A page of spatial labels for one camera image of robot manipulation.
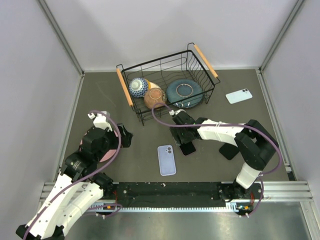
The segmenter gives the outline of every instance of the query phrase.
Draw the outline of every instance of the gray floor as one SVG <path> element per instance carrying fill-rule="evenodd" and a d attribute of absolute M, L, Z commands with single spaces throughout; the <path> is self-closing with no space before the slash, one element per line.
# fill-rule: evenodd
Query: gray floor
<path fill-rule="evenodd" d="M 235 213 L 118 213 L 83 216 L 65 240 L 311 240 L 300 203 L 263 202 L 249 219 Z"/>
<path fill-rule="evenodd" d="M 246 123 L 250 119 L 258 120 L 275 136 L 266 103 L 255 70 L 220 70 L 221 83 L 216 85 L 208 104 L 201 104 L 187 113 L 194 119 L 206 117 L 226 123 Z M 229 104 L 226 94 L 249 89 L 252 99 Z M 196 152 L 183 156 L 175 146 L 169 128 L 151 119 L 145 126 L 138 121 L 136 114 L 128 106 L 121 84 L 115 72 L 86 73 L 79 96 L 77 108 L 65 155 L 74 152 L 83 134 L 92 126 L 87 117 L 90 110 L 108 111 L 117 123 L 123 123 L 133 133 L 132 145 L 122 148 L 115 161 L 105 173 L 116 182 L 206 182 L 233 181 L 244 163 L 238 154 L 233 160 L 226 160 L 219 152 L 222 145 L 216 141 L 194 141 Z M 174 123 L 169 115 L 162 121 Z M 161 176 L 157 148 L 172 145 L 176 163 L 176 174 Z M 278 157 L 274 156 L 266 171 L 274 168 Z M 287 181 L 285 167 L 264 176 L 267 181 Z"/>

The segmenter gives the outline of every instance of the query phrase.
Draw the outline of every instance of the black wire basket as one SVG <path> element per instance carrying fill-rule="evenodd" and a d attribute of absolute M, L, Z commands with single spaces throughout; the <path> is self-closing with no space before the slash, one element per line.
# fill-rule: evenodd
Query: black wire basket
<path fill-rule="evenodd" d="M 194 54 L 194 52 L 189 49 L 190 45 L 194 45 L 195 50 L 198 52 L 212 75 L 215 77 L 215 81 L 213 81 L 213 79 L 204 68 L 198 57 Z M 199 47 L 194 43 L 189 43 L 187 45 L 187 50 L 185 51 L 160 57 L 128 68 L 124 68 L 122 64 L 119 64 L 116 67 L 116 72 L 118 74 L 127 101 L 132 107 L 133 111 L 136 113 L 139 121 L 142 122 L 142 125 L 145 125 L 145 121 L 152 119 L 153 116 L 151 113 L 151 109 L 146 106 L 143 97 L 138 98 L 130 95 L 128 89 L 130 81 L 132 81 L 133 79 L 147 79 L 149 82 L 158 85 L 165 93 L 168 86 L 176 80 L 192 80 L 202 88 L 202 92 L 191 97 L 186 97 L 183 99 L 183 101 L 192 98 L 192 101 L 197 101 L 199 102 L 199 104 L 207 104 L 215 89 L 215 85 L 220 83 L 217 73 L 211 67 L 204 54 L 200 51 Z M 181 100 L 175 102 L 167 101 L 166 104 L 178 109 L 177 106 L 180 107 L 181 102 Z M 169 110 L 163 106 L 157 107 L 154 111 L 157 117 L 161 117 L 168 112 Z"/>

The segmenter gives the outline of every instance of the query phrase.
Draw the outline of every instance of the wall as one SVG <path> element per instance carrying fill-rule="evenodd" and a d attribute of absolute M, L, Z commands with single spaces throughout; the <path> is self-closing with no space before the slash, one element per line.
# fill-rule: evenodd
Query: wall
<path fill-rule="evenodd" d="M 320 1 L 308 0 L 265 71 L 292 161 L 320 210 Z"/>
<path fill-rule="evenodd" d="M 47 0 L 85 70 L 115 70 L 195 42 L 218 68 L 260 66 L 296 0 Z"/>
<path fill-rule="evenodd" d="M 0 235 L 36 213 L 80 80 L 37 1 L 0 1 Z"/>

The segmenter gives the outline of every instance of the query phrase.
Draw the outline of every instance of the blue patterned bowl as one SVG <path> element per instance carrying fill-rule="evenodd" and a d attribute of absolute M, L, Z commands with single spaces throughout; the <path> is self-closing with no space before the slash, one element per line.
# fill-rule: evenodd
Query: blue patterned bowl
<path fill-rule="evenodd" d="M 189 79 L 180 79 L 174 81 L 168 86 L 166 90 L 166 97 L 170 103 L 175 103 L 178 101 L 174 104 L 178 108 L 187 109 L 201 102 L 204 96 L 201 94 L 202 92 L 203 90 L 201 86 L 195 81 Z"/>
<path fill-rule="evenodd" d="M 129 93 L 135 98 L 143 98 L 150 89 L 150 82 L 142 77 L 134 78 L 129 83 Z"/>

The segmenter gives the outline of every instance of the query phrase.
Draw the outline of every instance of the white smartphone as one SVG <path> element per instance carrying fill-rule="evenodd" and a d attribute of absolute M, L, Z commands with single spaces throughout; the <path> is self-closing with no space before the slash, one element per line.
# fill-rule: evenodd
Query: white smartphone
<path fill-rule="evenodd" d="M 252 98 L 252 94 L 248 89 L 242 89 L 239 91 L 234 91 L 225 95 L 230 104 L 235 104 L 244 100 Z"/>
<path fill-rule="evenodd" d="M 158 158 L 161 176 L 170 176 L 176 174 L 177 170 L 174 150 L 171 145 L 159 146 Z"/>

